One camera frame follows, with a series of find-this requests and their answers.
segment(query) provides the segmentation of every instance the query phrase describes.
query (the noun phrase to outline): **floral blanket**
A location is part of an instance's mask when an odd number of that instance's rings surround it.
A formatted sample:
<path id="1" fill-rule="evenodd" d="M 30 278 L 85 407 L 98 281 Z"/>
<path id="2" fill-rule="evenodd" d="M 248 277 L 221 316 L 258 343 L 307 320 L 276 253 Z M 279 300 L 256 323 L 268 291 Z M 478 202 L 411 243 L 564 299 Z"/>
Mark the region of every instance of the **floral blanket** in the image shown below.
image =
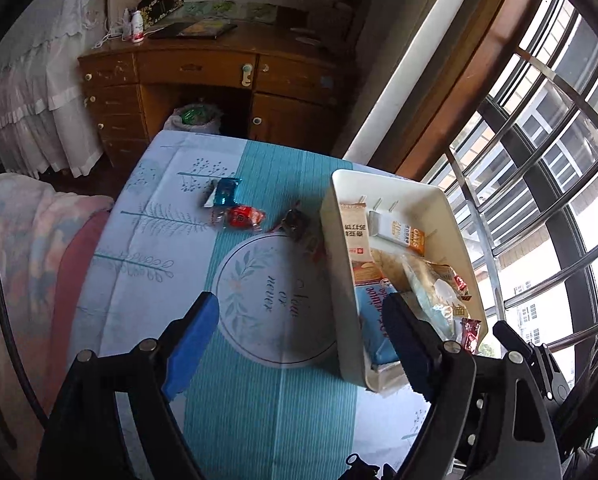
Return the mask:
<path id="1" fill-rule="evenodd" d="M 112 204 L 107 196 L 56 192 L 34 178 L 0 174 L 0 276 L 18 352 L 46 411 L 44 377 L 61 258 L 85 222 Z M 1 330 L 0 411 L 7 425 L 4 431 L 1 424 L 0 448 L 21 478 L 32 478 L 42 429 L 16 380 Z"/>

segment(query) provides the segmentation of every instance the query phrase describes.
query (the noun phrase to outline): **bottle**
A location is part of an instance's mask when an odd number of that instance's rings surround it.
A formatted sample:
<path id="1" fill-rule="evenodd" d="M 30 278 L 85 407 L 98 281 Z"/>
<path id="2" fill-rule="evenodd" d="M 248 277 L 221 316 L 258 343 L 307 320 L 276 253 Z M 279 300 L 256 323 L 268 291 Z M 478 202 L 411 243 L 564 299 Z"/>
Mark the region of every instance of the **bottle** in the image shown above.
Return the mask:
<path id="1" fill-rule="evenodd" d="M 130 12 L 128 11 L 127 7 L 125 7 L 124 9 L 124 15 L 122 17 L 121 39 L 123 41 L 128 41 L 132 39 L 132 25 L 130 24 Z"/>
<path id="2" fill-rule="evenodd" d="M 135 10 L 132 13 L 132 42 L 140 43 L 143 41 L 143 18 L 141 12 Z"/>

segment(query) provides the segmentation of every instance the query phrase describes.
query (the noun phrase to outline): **tablecloth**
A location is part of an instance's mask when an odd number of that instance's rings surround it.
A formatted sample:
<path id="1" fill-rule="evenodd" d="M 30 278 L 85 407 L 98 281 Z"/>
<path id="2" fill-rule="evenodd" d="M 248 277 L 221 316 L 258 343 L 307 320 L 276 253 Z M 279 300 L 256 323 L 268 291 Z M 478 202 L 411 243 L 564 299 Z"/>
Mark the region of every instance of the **tablecloth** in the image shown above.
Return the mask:
<path id="1" fill-rule="evenodd" d="M 409 386 L 384 398 L 340 377 L 323 262 L 313 265 L 284 236 L 218 228 L 202 207 L 213 180 L 237 176 L 239 201 L 267 213 L 264 231 L 296 200 L 316 223 L 339 168 L 377 172 L 273 144 L 162 131 L 96 248 L 69 362 L 84 348 L 105 356 L 158 336 L 202 290 L 220 300 L 220 329 L 171 404 L 209 480 L 336 479 L 351 452 L 396 468 L 425 418 L 428 404 Z M 127 396 L 118 405 L 136 473 L 150 478 Z"/>

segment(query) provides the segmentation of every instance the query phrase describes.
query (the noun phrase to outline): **wooden desk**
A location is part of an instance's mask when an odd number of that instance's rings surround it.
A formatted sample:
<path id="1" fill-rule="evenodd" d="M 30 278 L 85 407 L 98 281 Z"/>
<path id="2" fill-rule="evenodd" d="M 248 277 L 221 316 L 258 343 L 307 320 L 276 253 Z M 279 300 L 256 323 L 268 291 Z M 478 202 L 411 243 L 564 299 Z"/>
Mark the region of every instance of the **wooden desk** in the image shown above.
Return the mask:
<path id="1" fill-rule="evenodd" d="M 86 106 L 112 164 L 133 167 L 172 110 L 199 99 L 223 110 L 227 135 L 327 153 L 351 70 L 295 37 L 239 23 L 217 40 L 112 40 L 80 57 Z"/>

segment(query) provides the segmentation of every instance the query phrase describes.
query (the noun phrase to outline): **cabinet door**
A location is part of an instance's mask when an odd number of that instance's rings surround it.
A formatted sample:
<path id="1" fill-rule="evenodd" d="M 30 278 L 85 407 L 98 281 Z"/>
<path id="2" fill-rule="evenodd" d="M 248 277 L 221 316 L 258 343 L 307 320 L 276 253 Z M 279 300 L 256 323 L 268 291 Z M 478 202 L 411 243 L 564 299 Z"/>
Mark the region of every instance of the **cabinet door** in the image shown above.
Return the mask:
<path id="1" fill-rule="evenodd" d="M 337 106 L 343 83 L 334 68 L 260 56 L 255 91 Z"/>
<path id="2" fill-rule="evenodd" d="M 338 114 L 330 108 L 267 94 L 254 94 L 250 139 L 328 153 L 339 133 Z"/>
<path id="3" fill-rule="evenodd" d="M 104 139 L 103 147 L 114 168 L 129 172 L 139 162 L 148 144 L 144 140 Z"/>

